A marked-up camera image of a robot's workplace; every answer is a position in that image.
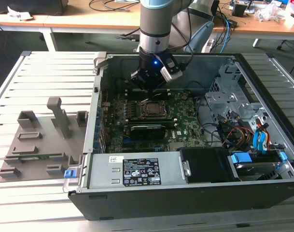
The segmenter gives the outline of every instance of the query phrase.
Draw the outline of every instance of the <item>blue clip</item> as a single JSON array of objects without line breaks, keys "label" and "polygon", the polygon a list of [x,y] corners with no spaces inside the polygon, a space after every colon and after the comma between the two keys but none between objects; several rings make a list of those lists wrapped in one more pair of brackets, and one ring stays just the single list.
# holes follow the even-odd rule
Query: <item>blue clip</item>
[{"label": "blue clip", "polygon": [[77,177],[76,174],[77,174],[77,170],[66,170],[64,172],[64,178],[66,179],[76,178]]},{"label": "blue clip", "polygon": [[257,144],[258,136],[259,136],[259,132],[256,131],[254,136],[253,136],[253,147],[254,148],[257,148],[257,146],[258,146],[258,144]]},{"label": "blue clip", "polygon": [[252,159],[247,152],[235,153],[230,156],[233,163],[252,163]]},{"label": "blue clip", "polygon": [[259,138],[258,148],[257,148],[263,154],[266,154],[266,151],[264,150],[264,141],[265,141],[265,138],[266,138],[266,135],[264,133],[261,133],[261,137]]},{"label": "blue clip", "polygon": [[283,151],[280,152],[280,153],[279,153],[279,156],[280,156],[280,158],[281,158],[282,161],[287,160],[287,155],[285,154],[285,152],[283,152]]}]

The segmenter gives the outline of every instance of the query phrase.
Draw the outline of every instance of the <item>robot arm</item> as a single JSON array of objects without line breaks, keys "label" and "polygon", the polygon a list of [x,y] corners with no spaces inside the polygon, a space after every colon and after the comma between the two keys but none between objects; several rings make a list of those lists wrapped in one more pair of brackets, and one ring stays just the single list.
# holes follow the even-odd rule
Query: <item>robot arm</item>
[{"label": "robot arm", "polygon": [[140,63],[131,75],[137,86],[152,91],[182,76],[186,65],[178,64],[168,49],[171,23],[173,17],[192,2],[196,6],[201,1],[204,0],[140,1]]}]

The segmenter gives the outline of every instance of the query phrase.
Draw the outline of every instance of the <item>white paper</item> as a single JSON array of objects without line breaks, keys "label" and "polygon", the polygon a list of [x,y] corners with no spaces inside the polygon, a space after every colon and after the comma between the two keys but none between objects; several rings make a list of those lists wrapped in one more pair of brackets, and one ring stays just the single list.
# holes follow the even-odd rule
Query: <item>white paper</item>
[{"label": "white paper", "polygon": [[281,7],[281,5],[283,4],[282,2],[276,0],[272,0],[271,3],[274,3],[277,7]]},{"label": "white paper", "polygon": [[17,18],[19,20],[28,20],[32,19],[33,17],[30,15],[29,12],[17,12],[12,10],[11,8],[7,7],[8,14],[10,17]]}]

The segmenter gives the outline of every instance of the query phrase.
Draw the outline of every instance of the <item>motherboard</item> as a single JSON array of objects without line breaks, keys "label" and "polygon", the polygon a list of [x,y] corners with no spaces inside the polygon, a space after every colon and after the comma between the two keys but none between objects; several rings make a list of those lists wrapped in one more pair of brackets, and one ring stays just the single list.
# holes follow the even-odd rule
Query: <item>motherboard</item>
[{"label": "motherboard", "polygon": [[190,92],[116,94],[105,104],[106,152],[163,152],[206,146]]}]

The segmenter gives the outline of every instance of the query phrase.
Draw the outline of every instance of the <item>desk leg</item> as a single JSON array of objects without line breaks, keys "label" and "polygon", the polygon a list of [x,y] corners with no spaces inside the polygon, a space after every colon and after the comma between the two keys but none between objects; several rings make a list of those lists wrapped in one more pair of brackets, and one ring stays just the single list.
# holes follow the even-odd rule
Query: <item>desk leg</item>
[{"label": "desk leg", "polygon": [[261,42],[261,39],[255,39],[253,43],[253,47],[258,47],[260,42]]},{"label": "desk leg", "polygon": [[48,51],[50,52],[58,51],[54,34],[52,32],[46,31],[46,32],[43,32],[43,35],[46,41],[46,45],[48,47]]},{"label": "desk leg", "polygon": [[84,33],[84,42],[87,44],[90,42],[90,34],[89,33]]}]

